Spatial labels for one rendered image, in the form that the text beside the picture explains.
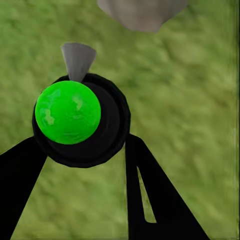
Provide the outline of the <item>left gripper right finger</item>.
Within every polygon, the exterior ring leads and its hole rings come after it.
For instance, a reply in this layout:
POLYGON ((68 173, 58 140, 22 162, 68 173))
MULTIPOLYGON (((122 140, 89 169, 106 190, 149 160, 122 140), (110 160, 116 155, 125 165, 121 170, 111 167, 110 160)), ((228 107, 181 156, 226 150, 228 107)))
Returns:
POLYGON ((129 240, 210 240, 145 142, 125 141, 129 240), (145 220, 138 170, 156 223, 145 220))

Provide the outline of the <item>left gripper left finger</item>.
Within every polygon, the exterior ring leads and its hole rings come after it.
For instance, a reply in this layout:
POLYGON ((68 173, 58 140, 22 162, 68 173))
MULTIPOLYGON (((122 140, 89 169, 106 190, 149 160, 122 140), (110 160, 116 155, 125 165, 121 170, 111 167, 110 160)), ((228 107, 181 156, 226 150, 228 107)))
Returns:
POLYGON ((35 137, 0 155, 0 240, 10 240, 47 156, 35 137))

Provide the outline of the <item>pesticide atomizer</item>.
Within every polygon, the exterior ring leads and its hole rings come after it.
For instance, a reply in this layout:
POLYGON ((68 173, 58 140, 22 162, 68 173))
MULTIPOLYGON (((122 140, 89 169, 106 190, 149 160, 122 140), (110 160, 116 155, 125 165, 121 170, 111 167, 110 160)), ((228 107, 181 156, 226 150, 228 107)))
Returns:
POLYGON ((131 113, 112 81, 88 73, 97 53, 81 43, 61 47, 68 75, 38 98, 32 128, 43 153, 55 163, 90 168, 108 162, 125 146, 131 113))

